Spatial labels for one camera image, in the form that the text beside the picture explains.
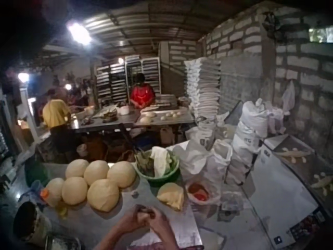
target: dough ball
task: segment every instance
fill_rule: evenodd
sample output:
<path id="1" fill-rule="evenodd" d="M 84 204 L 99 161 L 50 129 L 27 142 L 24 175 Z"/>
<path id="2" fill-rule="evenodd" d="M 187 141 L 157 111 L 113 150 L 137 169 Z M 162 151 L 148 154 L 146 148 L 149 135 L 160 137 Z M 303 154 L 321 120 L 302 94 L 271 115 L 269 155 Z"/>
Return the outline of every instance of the dough ball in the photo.
<path id="1" fill-rule="evenodd" d="M 88 167 L 89 162 L 83 159 L 74 160 L 68 164 L 66 168 L 66 179 L 70 177 L 83 177 L 85 169 Z"/>
<path id="2" fill-rule="evenodd" d="M 154 112 L 147 112 L 146 117 L 155 117 L 156 114 Z"/>
<path id="3" fill-rule="evenodd" d="M 164 184 L 157 193 L 157 199 L 175 210 L 182 210 L 184 189 L 173 182 Z"/>
<path id="4" fill-rule="evenodd" d="M 105 179 L 109 169 L 109 165 L 106 163 L 106 161 L 93 161 L 84 171 L 84 179 L 88 185 L 91 186 L 94 181 Z"/>
<path id="5" fill-rule="evenodd" d="M 61 199 L 62 186 L 65 181 L 62 178 L 54 178 L 46 185 L 48 191 L 57 199 Z"/>
<path id="6" fill-rule="evenodd" d="M 87 197 L 88 185 L 82 177 L 70 177 L 62 186 L 62 199 L 71 206 L 77 205 Z"/>
<path id="7" fill-rule="evenodd" d="M 140 119 L 140 122 L 150 124 L 152 122 L 152 119 L 150 117 L 145 116 Z"/>
<path id="8" fill-rule="evenodd" d="M 134 182 L 136 171 L 128 161 L 120 161 L 115 163 L 109 170 L 107 178 L 124 189 Z"/>
<path id="9" fill-rule="evenodd" d="M 88 190 L 88 203 L 95 209 L 109 212 L 119 200 L 119 188 L 109 179 L 95 181 Z"/>

